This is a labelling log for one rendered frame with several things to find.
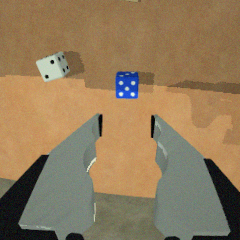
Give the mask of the white die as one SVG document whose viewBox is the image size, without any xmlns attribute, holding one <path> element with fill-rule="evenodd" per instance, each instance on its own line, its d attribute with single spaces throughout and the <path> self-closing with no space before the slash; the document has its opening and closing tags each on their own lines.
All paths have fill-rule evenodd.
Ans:
<svg viewBox="0 0 240 240">
<path fill-rule="evenodd" d="M 46 56 L 36 64 L 45 82 L 62 78 L 70 71 L 63 52 Z"/>
</svg>

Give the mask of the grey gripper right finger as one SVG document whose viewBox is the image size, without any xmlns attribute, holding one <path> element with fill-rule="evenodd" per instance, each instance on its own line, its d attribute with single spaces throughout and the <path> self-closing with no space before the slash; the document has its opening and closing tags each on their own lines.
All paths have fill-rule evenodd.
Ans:
<svg viewBox="0 0 240 240">
<path fill-rule="evenodd" d="M 164 174 L 153 222 L 164 238 L 240 240 L 240 192 L 226 175 L 157 114 L 151 115 L 151 138 Z"/>
</svg>

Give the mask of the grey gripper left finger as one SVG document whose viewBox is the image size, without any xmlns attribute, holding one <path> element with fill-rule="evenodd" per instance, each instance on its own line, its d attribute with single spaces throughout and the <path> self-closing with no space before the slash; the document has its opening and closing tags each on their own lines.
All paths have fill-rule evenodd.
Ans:
<svg viewBox="0 0 240 240">
<path fill-rule="evenodd" d="M 0 198 L 0 240 L 65 240 L 72 232 L 83 236 L 93 225 L 96 202 L 89 171 L 102 122 L 102 114 L 95 114 L 41 155 Z"/>
</svg>

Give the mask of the blue die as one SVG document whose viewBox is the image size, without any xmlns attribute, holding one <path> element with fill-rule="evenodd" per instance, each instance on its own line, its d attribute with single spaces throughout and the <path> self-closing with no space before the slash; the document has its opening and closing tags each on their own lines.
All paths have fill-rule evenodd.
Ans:
<svg viewBox="0 0 240 240">
<path fill-rule="evenodd" d="M 137 99 L 139 76 L 137 72 L 117 72 L 116 98 Z"/>
</svg>

